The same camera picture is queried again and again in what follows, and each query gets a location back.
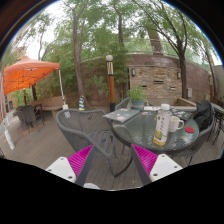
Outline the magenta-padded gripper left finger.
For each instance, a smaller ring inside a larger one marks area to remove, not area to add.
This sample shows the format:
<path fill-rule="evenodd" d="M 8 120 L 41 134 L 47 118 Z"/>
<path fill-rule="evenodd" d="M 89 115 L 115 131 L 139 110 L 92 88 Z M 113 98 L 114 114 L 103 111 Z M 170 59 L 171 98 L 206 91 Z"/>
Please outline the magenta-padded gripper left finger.
<path fill-rule="evenodd" d="M 47 171 L 80 187 L 94 187 L 94 184 L 86 182 L 94 156 L 94 146 L 90 145 L 68 158 L 59 157 Z"/>

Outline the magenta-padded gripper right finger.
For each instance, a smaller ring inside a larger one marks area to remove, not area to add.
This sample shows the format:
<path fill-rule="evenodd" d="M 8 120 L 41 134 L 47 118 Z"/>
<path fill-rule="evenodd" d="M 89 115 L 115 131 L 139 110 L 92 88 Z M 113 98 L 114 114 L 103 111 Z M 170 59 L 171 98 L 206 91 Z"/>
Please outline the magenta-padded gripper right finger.
<path fill-rule="evenodd" d="M 180 165 L 166 154 L 156 155 L 134 144 L 131 145 L 131 156 L 143 185 L 147 185 L 182 169 Z"/>

